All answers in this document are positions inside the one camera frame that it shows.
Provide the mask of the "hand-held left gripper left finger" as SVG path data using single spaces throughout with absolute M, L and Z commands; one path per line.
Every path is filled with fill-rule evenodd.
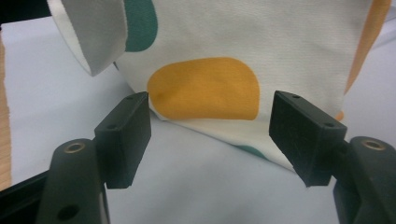
M 94 133 L 106 187 L 129 188 L 151 137 L 149 94 L 123 98 Z

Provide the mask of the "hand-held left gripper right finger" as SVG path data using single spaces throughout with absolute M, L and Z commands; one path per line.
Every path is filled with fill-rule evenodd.
M 307 187 L 330 183 L 333 151 L 346 133 L 344 124 L 302 96 L 275 92 L 269 136 Z

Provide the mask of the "white spotted tote bag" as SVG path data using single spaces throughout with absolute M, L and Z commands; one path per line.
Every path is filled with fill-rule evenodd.
M 115 65 L 163 120 L 287 166 L 276 91 L 343 117 L 392 0 L 47 0 L 76 59 Z

